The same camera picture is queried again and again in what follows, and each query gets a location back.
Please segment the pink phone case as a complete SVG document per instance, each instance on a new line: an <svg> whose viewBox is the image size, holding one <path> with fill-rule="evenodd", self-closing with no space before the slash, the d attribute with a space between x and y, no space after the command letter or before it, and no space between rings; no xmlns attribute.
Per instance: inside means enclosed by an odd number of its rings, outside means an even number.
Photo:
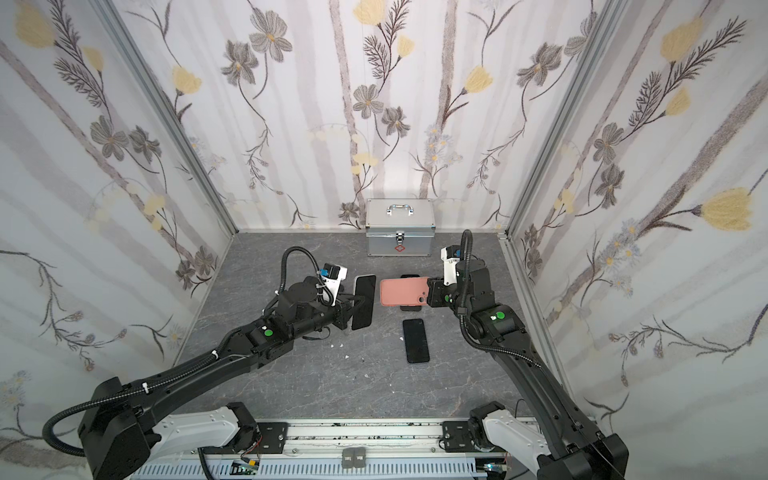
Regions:
<svg viewBox="0 0 768 480"><path fill-rule="evenodd" d="M386 307L416 307L427 303L428 278L384 279L380 282L380 303Z"/></svg>

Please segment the black phone with pink edge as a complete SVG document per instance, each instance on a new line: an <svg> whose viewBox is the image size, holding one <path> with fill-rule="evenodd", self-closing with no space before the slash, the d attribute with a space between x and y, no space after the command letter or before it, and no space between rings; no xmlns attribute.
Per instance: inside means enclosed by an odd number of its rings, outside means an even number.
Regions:
<svg viewBox="0 0 768 480"><path fill-rule="evenodd" d="M360 275L354 284L354 312L352 330L368 328L372 324L377 278L373 274Z"/></svg>

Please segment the blue phone black screen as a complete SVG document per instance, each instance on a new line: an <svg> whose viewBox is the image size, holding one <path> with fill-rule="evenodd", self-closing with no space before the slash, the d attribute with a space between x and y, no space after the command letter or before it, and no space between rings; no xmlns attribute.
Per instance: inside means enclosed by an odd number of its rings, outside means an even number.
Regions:
<svg viewBox="0 0 768 480"><path fill-rule="evenodd" d="M402 321L406 359L410 364L428 363L430 352L425 324L422 319Z"/></svg>

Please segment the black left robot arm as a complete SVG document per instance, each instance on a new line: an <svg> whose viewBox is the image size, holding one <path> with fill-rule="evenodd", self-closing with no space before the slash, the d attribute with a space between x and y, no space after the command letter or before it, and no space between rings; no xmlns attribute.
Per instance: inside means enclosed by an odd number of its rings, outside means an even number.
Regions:
<svg viewBox="0 0 768 480"><path fill-rule="evenodd" d="M259 369L290 352L295 340L333 324L340 329L375 293L340 293L325 305L306 279L275 296L256 320L229 331L210 352L164 372L121 382L110 378L92 394L77 434L96 479L124 479L160 444L159 424L167 416L222 383Z"/></svg>

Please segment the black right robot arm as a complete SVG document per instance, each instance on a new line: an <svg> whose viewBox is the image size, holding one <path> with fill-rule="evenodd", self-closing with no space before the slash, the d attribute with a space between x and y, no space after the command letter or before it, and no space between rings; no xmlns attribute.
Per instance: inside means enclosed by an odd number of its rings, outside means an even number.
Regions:
<svg viewBox="0 0 768 480"><path fill-rule="evenodd" d="M476 415L477 443L499 447L539 479L621 479L629 451L607 435L568 395L532 345L521 318L496 301L485 263L473 256L450 258L443 275L430 278L427 303L447 307L469 346L488 353L513 381L536 419L519 421L504 407Z"/></svg>

